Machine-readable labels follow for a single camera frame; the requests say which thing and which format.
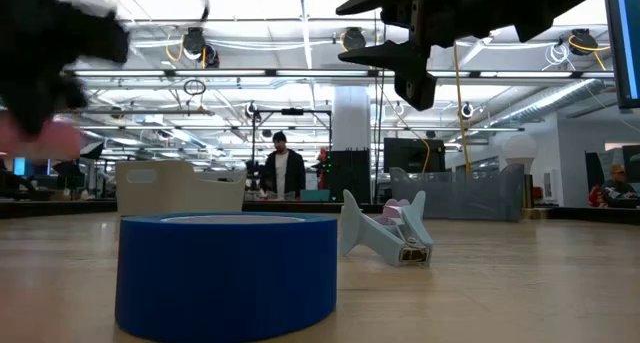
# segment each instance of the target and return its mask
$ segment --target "person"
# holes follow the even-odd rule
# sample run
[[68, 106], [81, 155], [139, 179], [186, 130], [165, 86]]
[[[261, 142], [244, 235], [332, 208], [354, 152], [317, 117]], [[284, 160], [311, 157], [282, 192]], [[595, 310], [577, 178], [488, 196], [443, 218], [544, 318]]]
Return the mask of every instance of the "person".
[[640, 196], [627, 183], [624, 167], [620, 164], [613, 164], [609, 173], [611, 179], [604, 182], [600, 188], [607, 206], [611, 208], [635, 208], [640, 205]]
[[306, 177], [302, 156], [287, 148], [287, 137], [282, 132], [273, 135], [275, 152], [269, 154], [265, 164], [263, 189], [275, 192], [278, 199], [295, 192], [296, 198], [305, 189]]

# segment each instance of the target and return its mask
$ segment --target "red object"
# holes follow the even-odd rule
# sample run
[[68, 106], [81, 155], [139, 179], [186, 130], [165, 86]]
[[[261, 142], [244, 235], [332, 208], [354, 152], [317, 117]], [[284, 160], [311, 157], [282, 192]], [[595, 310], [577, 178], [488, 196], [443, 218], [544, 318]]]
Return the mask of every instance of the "red object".
[[599, 185], [595, 185], [591, 192], [589, 192], [589, 206], [590, 207], [606, 207], [607, 203], [604, 201], [602, 191]]
[[542, 199], [542, 188], [533, 187], [533, 199]]
[[48, 121], [35, 139], [27, 138], [11, 116], [0, 116], [0, 151], [7, 158], [76, 159], [84, 145], [82, 133], [71, 125]]
[[[320, 163], [327, 160], [327, 150], [325, 148], [320, 149], [320, 157], [318, 157]], [[326, 176], [324, 169], [320, 169], [320, 175], [318, 176], [318, 189], [326, 189]]]

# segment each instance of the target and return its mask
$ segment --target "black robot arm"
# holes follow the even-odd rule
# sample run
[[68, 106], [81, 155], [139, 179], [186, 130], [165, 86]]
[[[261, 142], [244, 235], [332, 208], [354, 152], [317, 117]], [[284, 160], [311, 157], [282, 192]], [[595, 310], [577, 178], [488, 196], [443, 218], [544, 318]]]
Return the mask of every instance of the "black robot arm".
[[81, 108], [86, 97], [62, 68], [80, 56], [124, 64], [129, 35], [116, 21], [59, 0], [0, 0], [0, 98], [22, 131], [37, 136], [56, 111]]
[[549, 29], [555, 17], [584, 0], [349, 0], [338, 15], [382, 8], [385, 24], [408, 30], [404, 43], [354, 49], [342, 61], [395, 72], [396, 93], [417, 110], [433, 106], [436, 78], [426, 71], [431, 46], [450, 47], [463, 37], [483, 38], [514, 25], [521, 42]]

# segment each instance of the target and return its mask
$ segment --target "white shirt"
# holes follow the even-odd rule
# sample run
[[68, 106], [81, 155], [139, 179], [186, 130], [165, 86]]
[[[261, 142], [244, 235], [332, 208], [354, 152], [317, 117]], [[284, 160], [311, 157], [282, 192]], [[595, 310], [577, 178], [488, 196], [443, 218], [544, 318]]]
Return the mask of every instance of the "white shirt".
[[278, 199], [284, 199], [284, 183], [287, 175], [287, 159], [289, 159], [289, 150], [285, 153], [276, 153], [276, 189], [278, 191]]

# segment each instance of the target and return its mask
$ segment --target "blue tape roll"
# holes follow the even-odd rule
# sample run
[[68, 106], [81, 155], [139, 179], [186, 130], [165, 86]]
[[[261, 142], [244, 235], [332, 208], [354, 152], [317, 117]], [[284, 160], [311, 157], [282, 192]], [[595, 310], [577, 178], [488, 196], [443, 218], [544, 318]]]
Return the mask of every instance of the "blue tape roll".
[[[167, 221], [185, 216], [191, 222]], [[247, 216], [261, 222], [233, 223]], [[129, 334], [163, 342], [273, 337], [335, 309], [336, 269], [337, 222], [328, 217], [127, 217], [120, 227], [116, 322]]]

